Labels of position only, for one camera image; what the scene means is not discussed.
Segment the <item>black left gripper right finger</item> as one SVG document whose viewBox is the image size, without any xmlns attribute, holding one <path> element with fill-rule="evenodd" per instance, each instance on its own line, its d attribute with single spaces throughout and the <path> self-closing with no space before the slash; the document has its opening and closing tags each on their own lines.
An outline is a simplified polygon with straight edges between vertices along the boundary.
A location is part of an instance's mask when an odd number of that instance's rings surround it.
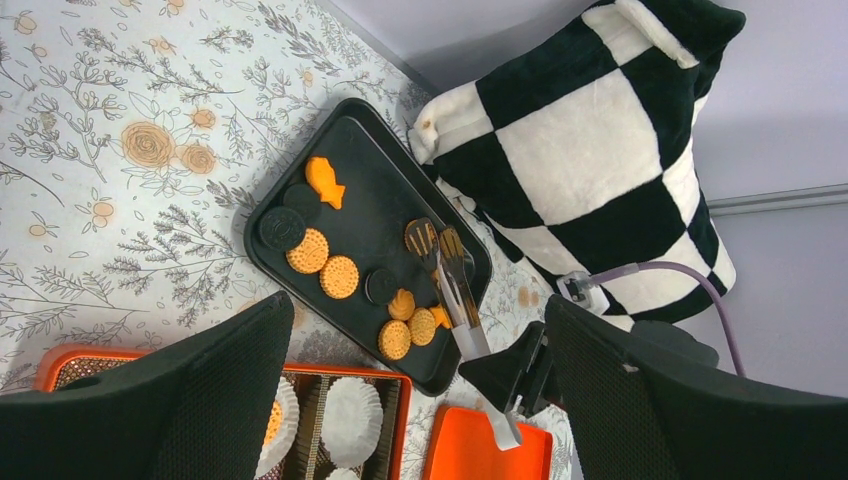
<svg viewBox="0 0 848 480">
<path fill-rule="evenodd" d="M 708 367 L 560 296 L 545 326 L 587 479 L 843 479 L 847 402 Z"/>
</svg>

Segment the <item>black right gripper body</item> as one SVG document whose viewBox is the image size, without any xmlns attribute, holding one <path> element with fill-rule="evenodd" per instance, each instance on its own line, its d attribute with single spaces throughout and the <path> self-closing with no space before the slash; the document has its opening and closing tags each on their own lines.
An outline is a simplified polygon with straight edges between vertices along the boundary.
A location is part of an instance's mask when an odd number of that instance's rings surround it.
<svg viewBox="0 0 848 480">
<path fill-rule="evenodd" d="M 507 349 L 466 361 L 458 373 L 497 411 L 532 417 L 548 406 L 562 408 L 545 324 L 530 323 Z"/>
</svg>

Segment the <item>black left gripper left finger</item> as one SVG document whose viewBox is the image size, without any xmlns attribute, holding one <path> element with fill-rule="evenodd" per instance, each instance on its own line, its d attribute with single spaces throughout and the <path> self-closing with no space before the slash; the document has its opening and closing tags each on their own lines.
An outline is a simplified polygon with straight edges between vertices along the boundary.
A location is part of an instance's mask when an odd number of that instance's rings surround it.
<svg viewBox="0 0 848 480">
<path fill-rule="evenodd" d="M 5 479 L 251 479 L 293 303 L 232 318 L 53 392 L 1 399 Z"/>
</svg>

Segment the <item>orange compartment box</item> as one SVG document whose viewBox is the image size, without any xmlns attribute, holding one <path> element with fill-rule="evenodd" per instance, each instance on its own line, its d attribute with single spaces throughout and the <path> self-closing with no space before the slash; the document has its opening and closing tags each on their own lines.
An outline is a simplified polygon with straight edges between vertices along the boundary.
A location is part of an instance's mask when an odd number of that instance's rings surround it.
<svg viewBox="0 0 848 480">
<path fill-rule="evenodd" d="M 67 344 L 47 351 L 39 364 L 33 388 L 51 392 L 76 380 L 109 370 L 146 355 L 146 350 Z M 266 479 L 325 479 L 335 468 L 321 433 L 330 387 L 339 379 L 359 378 L 377 391 L 383 421 L 375 451 L 352 469 L 359 479 L 398 479 L 412 392 L 411 380 L 383 370 L 288 363 L 283 377 L 294 388 L 299 424 L 293 446 L 271 468 Z"/>
</svg>

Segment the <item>black baking tray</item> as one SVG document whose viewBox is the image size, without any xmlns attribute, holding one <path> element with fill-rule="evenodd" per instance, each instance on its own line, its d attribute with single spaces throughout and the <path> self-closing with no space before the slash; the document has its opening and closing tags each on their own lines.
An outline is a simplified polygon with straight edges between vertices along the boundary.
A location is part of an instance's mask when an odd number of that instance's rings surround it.
<svg viewBox="0 0 848 480">
<path fill-rule="evenodd" d="M 335 300 L 326 295 L 316 275 L 296 272 L 283 251 L 260 238 L 260 221 L 283 204 L 285 192 L 306 181 L 305 169 L 313 156 L 325 157 L 344 185 L 343 207 L 324 204 L 307 226 L 329 241 L 333 255 L 350 257 L 362 279 L 385 268 L 398 285 L 413 293 L 419 306 L 437 304 L 429 274 L 404 244 L 405 227 L 427 217 L 437 229 L 452 226 L 464 247 L 465 275 L 476 303 L 482 302 L 493 273 L 491 256 L 442 191 L 421 170 L 410 152 L 380 114 L 366 101 L 342 101 L 282 174 L 247 220 L 244 247 L 248 258 L 320 317 L 388 365 L 408 376 L 422 394 L 436 397 L 451 385 L 460 352 L 451 335 L 439 329 L 427 346 L 412 347 L 403 359 L 391 361 L 380 353 L 377 339 L 388 321 L 386 307 L 371 302 L 364 290 Z"/>
</svg>

